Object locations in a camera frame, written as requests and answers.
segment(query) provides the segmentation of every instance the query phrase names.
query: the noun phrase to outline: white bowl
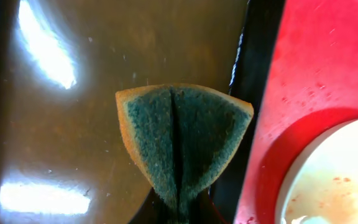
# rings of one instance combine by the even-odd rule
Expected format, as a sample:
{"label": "white bowl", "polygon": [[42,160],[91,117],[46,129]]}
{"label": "white bowl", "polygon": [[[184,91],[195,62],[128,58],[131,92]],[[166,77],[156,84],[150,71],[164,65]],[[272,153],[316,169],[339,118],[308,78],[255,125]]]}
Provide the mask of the white bowl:
{"label": "white bowl", "polygon": [[358,120],[329,129],[295,159],[281,186],[276,224],[358,224]]}

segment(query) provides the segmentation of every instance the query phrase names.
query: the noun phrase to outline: dark green scouring pad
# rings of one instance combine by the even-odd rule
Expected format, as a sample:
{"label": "dark green scouring pad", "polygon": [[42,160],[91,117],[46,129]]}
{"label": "dark green scouring pad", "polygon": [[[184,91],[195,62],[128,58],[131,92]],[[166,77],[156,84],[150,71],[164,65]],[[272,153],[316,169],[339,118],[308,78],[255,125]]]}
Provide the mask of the dark green scouring pad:
{"label": "dark green scouring pad", "polygon": [[188,222],[191,202],[236,152],[252,106],[189,84],[119,91],[116,99],[128,153],[169,208],[171,222]]}

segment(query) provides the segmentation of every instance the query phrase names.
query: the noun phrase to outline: red table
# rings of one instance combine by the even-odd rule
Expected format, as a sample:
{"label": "red table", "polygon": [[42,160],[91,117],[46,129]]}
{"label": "red table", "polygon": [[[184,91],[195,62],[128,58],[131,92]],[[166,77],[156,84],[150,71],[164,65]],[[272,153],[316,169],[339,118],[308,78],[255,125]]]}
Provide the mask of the red table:
{"label": "red table", "polygon": [[282,180],[324,130],[358,118],[358,0],[288,0],[235,223],[273,224]]}

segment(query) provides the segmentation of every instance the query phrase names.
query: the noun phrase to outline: red cutting board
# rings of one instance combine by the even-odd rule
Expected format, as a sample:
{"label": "red cutting board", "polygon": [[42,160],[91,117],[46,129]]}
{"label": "red cutting board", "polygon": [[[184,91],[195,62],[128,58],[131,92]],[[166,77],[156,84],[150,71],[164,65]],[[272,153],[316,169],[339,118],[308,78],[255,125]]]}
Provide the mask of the red cutting board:
{"label": "red cutting board", "polygon": [[235,223],[273,224],[292,161],[358,118],[358,0],[288,0]]}

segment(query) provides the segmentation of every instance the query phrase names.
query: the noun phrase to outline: sponge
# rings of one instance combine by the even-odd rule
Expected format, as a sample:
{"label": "sponge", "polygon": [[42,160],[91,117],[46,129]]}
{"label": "sponge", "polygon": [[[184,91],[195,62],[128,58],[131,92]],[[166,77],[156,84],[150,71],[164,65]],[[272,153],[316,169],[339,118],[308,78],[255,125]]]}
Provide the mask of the sponge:
{"label": "sponge", "polygon": [[254,114],[249,103],[198,85],[156,85],[116,93],[132,160],[185,223],[190,204],[223,172]]}

